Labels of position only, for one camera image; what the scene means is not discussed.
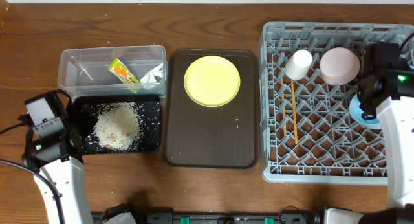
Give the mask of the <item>light blue bowl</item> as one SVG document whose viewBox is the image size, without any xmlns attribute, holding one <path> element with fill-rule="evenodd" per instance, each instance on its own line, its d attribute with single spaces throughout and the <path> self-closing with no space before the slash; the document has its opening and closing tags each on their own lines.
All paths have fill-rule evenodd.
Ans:
<svg viewBox="0 0 414 224">
<path fill-rule="evenodd" d="M 362 118 L 362 109 L 360 108 L 360 101 L 358 95 L 354 95 L 349 104 L 349 114 L 357 121 L 361 126 L 369 129 L 380 130 L 381 126 L 378 119 L 364 120 Z"/>
</svg>

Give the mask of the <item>pink bowl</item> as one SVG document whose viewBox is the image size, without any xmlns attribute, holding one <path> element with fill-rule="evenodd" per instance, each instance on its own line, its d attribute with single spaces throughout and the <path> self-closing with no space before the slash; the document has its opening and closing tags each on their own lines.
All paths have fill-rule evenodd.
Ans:
<svg viewBox="0 0 414 224">
<path fill-rule="evenodd" d="M 349 49 L 337 47 L 328 50 L 320 60 L 322 79 L 331 85 L 352 81 L 360 71 L 360 60 Z"/>
</svg>

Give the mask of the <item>cream paper cup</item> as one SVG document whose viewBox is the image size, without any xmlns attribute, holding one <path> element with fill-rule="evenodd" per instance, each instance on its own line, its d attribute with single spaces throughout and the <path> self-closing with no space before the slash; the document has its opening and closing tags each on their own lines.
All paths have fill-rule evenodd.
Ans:
<svg viewBox="0 0 414 224">
<path fill-rule="evenodd" d="M 296 51 L 285 64 L 285 74 L 291 80 L 301 80 L 312 64 L 312 54 L 307 50 Z"/>
</svg>

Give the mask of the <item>wooden chopstick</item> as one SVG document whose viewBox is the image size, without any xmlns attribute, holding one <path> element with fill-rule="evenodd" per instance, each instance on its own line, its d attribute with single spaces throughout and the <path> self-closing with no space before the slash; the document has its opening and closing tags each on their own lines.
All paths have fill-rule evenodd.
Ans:
<svg viewBox="0 0 414 224">
<path fill-rule="evenodd" d="M 298 127 L 297 127 L 297 117 L 296 117 L 296 96 L 295 96 L 295 88 L 294 88 L 294 80 L 290 80 L 290 87 L 292 93 L 292 116 L 294 122 L 294 141 L 295 144 L 298 144 Z"/>
<path fill-rule="evenodd" d="M 283 87 L 284 85 L 285 85 L 284 84 L 284 77 L 282 77 L 282 79 L 281 79 L 281 86 Z M 281 99 L 282 99 L 282 102 L 285 101 L 285 90 L 282 91 Z M 283 115 L 283 120 L 285 120 L 285 118 L 286 118 L 285 107 L 283 108 L 282 115 Z M 287 125 L 286 125 L 286 123 L 283 126 L 283 134 L 284 134 L 284 137 L 287 136 Z"/>
</svg>

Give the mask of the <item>yellow plate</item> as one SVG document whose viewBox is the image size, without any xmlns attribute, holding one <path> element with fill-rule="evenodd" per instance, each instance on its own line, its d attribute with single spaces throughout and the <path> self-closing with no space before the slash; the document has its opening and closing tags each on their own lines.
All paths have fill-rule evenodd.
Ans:
<svg viewBox="0 0 414 224">
<path fill-rule="evenodd" d="M 184 73 L 184 90 L 197 104 L 219 107 L 232 101 L 239 92 L 241 76 L 237 67 L 222 56 L 203 56 Z"/>
</svg>

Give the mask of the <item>yellow snack wrapper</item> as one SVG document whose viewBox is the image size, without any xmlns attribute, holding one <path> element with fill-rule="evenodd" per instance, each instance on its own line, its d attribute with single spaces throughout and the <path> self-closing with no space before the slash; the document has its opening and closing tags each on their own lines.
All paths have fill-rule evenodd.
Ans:
<svg viewBox="0 0 414 224">
<path fill-rule="evenodd" d="M 124 65 L 118 58 L 115 58 L 110 64 L 108 70 L 113 73 L 123 84 L 129 86 L 133 93 L 137 93 L 140 89 L 140 82 L 134 74 Z"/>
</svg>

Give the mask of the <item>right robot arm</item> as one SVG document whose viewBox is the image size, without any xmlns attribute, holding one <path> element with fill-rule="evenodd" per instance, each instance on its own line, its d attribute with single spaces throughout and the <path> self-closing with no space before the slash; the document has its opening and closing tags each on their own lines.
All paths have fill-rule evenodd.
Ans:
<svg viewBox="0 0 414 224">
<path fill-rule="evenodd" d="M 413 72 L 383 69 L 360 82 L 363 110 L 376 108 L 387 164 L 385 210 L 328 208 L 322 223 L 413 223 Z"/>
</svg>

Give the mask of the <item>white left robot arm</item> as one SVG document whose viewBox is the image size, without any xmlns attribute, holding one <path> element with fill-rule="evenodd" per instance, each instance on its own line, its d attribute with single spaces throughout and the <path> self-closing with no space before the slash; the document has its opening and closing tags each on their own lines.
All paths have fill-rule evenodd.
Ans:
<svg viewBox="0 0 414 224">
<path fill-rule="evenodd" d="M 34 172 L 49 223 L 92 223 L 85 191 L 82 141 L 67 133 L 55 133 L 37 140 L 33 132 L 25 137 L 24 165 Z"/>
</svg>

